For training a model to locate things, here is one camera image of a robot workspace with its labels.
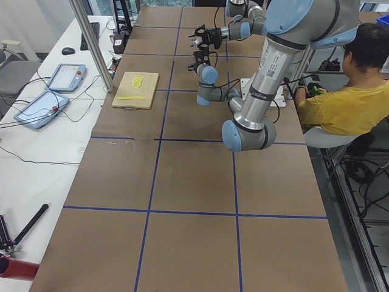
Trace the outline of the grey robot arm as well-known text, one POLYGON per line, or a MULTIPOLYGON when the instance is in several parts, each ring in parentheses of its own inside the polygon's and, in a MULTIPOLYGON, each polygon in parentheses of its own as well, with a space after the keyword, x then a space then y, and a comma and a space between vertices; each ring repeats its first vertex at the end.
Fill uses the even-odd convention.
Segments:
POLYGON ((191 46, 198 50, 207 50, 210 46, 219 49, 221 44, 231 40, 245 40, 251 35, 262 35, 265 17, 263 6, 266 1, 220 1, 219 7, 225 5, 225 14, 231 20, 224 26, 197 27, 189 36, 191 46))
POLYGON ((197 47, 189 70, 199 76, 197 103, 224 102, 233 118, 222 125, 222 140, 231 151, 260 150, 277 136, 266 112, 297 54, 307 48, 323 49, 350 43, 356 37, 359 2, 353 0, 227 1, 232 21, 225 27, 199 26, 193 33, 197 47), (210 64, 210 47, 229 40, 264 35, 258 70, 246 95, 216 85, 217 70, 210 64))

